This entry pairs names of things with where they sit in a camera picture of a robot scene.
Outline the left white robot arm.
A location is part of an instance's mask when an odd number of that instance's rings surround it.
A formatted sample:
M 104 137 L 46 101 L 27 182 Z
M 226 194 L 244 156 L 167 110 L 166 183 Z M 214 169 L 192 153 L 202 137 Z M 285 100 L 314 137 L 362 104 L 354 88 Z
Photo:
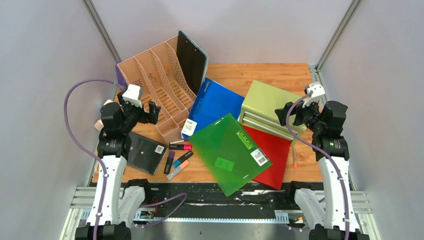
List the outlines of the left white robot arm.
M 103 127 L 97 145 L 100 168 L 96 191 L 86 225 L 75 231 L 76 240 L 129 240 L 139 205 L 146 207 L 152 203 L 153 193 L 145 188 L 146 180 L 137 179 L 121 191 L 132 144 L 130 132 L 137 123 L 158 122 L 161 107 L 153 101 L 149 101 L 148 107 L 145 112 L 139 100 L 124 98 L 100 109 Z

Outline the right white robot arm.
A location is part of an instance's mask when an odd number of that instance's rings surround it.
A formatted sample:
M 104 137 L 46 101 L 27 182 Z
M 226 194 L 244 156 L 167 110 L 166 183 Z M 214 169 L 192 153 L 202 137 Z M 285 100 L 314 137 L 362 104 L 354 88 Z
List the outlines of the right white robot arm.
M 349 187 L 349 148 L 341 135 L 348 107 L 333 100 L 323 109 L 316 102 L 308 106 L 303 103 L 288 102 L 274 112 L 281 126 L 289 128 L 289 118 L 294 115 L 294 126 L 305 125 L 313 132 L 312 142 L 305 144 L 315 152 L 325 205 L 321 205 L 315 191 L 301 184 L 285 195 L 286 204 L 302 210 L 310 225 L 310 240 L 368 240 L 369 235 L 361 232 L 355 217 Z

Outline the beige plastic file organizer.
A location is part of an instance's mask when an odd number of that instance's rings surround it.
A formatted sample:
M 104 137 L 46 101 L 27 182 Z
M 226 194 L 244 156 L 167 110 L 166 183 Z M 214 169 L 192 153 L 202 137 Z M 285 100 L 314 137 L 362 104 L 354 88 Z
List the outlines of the beige plastic file organizer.
M 149 101 L 161 106 L 156 129 L 165 143 L 181 138 L 196 95 L 189 88 L 177 57 L 175 36 L 117 64 L 127 84 L 143 88 L 140 98 L 145 109 Z

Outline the red binder folder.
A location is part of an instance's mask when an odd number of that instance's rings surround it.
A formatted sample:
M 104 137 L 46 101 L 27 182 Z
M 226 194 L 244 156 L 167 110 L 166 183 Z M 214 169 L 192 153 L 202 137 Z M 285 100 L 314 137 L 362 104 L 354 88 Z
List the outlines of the red binder folder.
M 291 142 L 245 125 L 243 128 L 272 163 L 272 166 L 268 167 L 253 180 L 273 189 L 280 190 L 283 184 Z

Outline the blue binder folder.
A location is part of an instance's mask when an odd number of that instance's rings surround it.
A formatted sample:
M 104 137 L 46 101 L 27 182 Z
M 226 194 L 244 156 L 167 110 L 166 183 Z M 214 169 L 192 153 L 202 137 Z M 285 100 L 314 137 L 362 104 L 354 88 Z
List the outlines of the blue binder folder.
M 228 113 L 238 118 L 244 99 L 220 83 L 205 78 L 184 122 L 181 137 L 187 141 L 189 136 Z

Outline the green translucent plastic folder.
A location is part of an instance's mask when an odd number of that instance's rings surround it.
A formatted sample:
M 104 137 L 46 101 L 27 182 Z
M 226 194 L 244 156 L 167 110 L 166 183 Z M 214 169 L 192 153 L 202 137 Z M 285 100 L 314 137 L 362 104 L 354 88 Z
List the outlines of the green translucent plastic folder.
M 273 165 L 231 113 L 188 140 L 227 197 Z

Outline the green metal drawer cabinet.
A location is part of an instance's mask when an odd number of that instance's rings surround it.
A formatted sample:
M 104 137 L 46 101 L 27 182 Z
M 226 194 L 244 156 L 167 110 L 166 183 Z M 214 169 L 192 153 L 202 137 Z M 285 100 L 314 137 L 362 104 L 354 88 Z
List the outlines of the green metal drawer cabinet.
M 282 109 L 288 102 L 295 102 L 299 95 L 278 87 L 254 80 L 241 105 L 238 121 L 250 127 L 290 141 L 293 147 L 297 139 L 286 126 L 281 126 L 276 109 Z

